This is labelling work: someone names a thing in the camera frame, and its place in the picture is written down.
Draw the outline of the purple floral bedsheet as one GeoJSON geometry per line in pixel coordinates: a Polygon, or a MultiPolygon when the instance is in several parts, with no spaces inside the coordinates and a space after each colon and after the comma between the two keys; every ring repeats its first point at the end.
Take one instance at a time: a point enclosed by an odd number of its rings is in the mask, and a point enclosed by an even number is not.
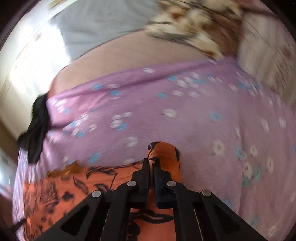
{"type": "Polygon", "coordinates": [[[45,99],[36,164],[20,150],[13,221],[33,240],[94,190],[126,182],[153,144],[177,177],[208,189],[267,240],[295,225],[295,111],[231,57],[100,77],[45,99]]]}

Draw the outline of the black crumpled garment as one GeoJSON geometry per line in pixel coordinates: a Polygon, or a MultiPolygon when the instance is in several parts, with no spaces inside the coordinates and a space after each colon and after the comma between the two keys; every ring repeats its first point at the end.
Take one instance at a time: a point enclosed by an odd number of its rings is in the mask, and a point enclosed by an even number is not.
{"type": "Polygon", "coordinates": [[[28,129],[17,139],[20,149],[28,155],[28,163],[36,164],[43,150],[43,141],[51,127],[46,102],[48,94],[40,95],[32,105],[32,120],[28,129]]]}

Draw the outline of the pink beige mattress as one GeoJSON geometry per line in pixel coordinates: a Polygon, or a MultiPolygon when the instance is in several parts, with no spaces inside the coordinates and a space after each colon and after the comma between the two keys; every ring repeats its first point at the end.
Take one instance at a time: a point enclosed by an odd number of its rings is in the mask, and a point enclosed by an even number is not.
{"type": "Polygon", "coordinates": [[[53,79],[53,96],[112,73],[158,64],[206,59],[198,49],[134,32],[105,43],[64,67],[53,79]]]}

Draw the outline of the striped white pillow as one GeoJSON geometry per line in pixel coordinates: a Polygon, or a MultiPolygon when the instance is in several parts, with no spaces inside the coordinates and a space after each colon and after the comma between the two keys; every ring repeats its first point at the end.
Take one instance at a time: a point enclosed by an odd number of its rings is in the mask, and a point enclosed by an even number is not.
{"type": "Polygon", "coordinates": [[[280,20],[246,14],[237,56],[240,68],[295,109],[295,40],[280,20]]]}

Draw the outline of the brown white patterned cloth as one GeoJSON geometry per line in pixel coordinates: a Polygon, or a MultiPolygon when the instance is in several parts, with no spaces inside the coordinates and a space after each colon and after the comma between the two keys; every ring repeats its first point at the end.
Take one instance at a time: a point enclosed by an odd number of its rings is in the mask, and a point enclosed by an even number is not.
{"type": "Polygon", "coordinates": [[[190,45],[214,59],[237,52],[242,9],[235,1],[158,1],[147,35],[190,45]]]}

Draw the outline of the grey pillow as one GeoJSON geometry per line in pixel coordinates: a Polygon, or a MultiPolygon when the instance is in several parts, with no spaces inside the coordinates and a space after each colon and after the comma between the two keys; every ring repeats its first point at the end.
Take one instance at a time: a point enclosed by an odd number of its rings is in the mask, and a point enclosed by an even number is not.
{"type": "Polygon", "coordinates": [[[156,1],[76,1],[51,19],[75,60],[120,36],[142,30],[159,12],[156,1]]]}

